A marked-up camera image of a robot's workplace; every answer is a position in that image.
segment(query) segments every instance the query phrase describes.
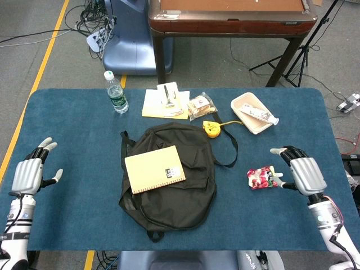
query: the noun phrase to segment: bottle cap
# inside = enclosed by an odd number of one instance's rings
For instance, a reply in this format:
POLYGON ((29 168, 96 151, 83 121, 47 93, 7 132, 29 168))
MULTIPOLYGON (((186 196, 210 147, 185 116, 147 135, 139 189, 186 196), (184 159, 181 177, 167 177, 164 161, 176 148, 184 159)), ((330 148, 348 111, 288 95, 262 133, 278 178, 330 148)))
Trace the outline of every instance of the bottle cap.
POLYGON ((273 123, 274 125, 277 125, 277 123, 279 123, 279 118, 276 118, 276 117, 274 117, 273 115, 271 115, 271 116, 269 117, 268 121, 269 121, 270 123, 273 123))
POLYGON ((106 70, 104 73, 103 73, 104 77, 106 80, 112 80, 114 79, 114 73, 111 71, 111 70, 106 70))

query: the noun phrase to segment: paper document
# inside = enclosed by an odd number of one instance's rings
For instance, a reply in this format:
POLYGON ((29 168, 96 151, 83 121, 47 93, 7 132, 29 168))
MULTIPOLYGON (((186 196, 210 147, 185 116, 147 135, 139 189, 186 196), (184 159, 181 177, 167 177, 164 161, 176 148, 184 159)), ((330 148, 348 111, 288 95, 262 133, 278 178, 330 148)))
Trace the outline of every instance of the paper document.
POLYGON ((157 118, 171 118, 171 119, 187 119, 188 107, 187 103, 190 99, 190 91, 179 92, 181 100, 181 106, 183 113, 177 116, 166 117, 164 116, 164 106, 161 103, 161 92, 157 89, 146 89, 144 105, 142 108, 142 116, 145 117, 157 117, 157 118))

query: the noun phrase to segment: bottle label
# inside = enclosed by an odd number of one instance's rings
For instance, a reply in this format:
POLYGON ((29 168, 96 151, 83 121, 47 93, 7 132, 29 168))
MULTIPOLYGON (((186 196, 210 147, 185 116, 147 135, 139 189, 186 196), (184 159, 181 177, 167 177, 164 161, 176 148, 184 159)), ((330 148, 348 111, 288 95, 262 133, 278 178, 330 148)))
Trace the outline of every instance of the bottle label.
POLYGON ((114 106, 123 106, 126 103, 126 97, 124 94, 119 97, 110 97, 110 99, 114 106))

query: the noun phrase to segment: yellow tape measure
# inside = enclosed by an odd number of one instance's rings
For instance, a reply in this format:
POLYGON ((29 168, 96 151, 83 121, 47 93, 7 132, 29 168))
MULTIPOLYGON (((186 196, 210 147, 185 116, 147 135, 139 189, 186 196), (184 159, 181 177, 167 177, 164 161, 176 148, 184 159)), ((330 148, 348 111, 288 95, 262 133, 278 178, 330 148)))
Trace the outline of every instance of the yellow tape measure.
POLYGON ((243 125, 243 122, 241 121, 229 121, 222 124, 219 124, 217 122, 211 122, 211 121, 203 121, 202 128, 205 130, 209 138, 216 138, 220 135, 221 132, 221 126, 227 125, 231 123, 238 123, 243 125))

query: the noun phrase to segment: table leg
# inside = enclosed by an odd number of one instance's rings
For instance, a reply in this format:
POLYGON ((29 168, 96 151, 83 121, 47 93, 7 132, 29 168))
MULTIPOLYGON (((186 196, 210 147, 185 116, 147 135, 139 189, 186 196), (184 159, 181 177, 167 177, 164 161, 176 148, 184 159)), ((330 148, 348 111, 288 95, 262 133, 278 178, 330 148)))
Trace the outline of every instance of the table leg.
POLYGON ((164 39, 162 37, 152 37, 152 42, 154 45, 157 82, 159 84, 166 83, 163 40, 164 39))
POLYGON ((286 67, 290 63, 291 59, 293 59, 296 51, 300 47, 304 40, 304 37, 301 38, 292 38, 285 52, 283 53, 279 63, 277 64, 274 72, 272 73, 266 87, 275 87, 280 77, 283 75, 286 67))

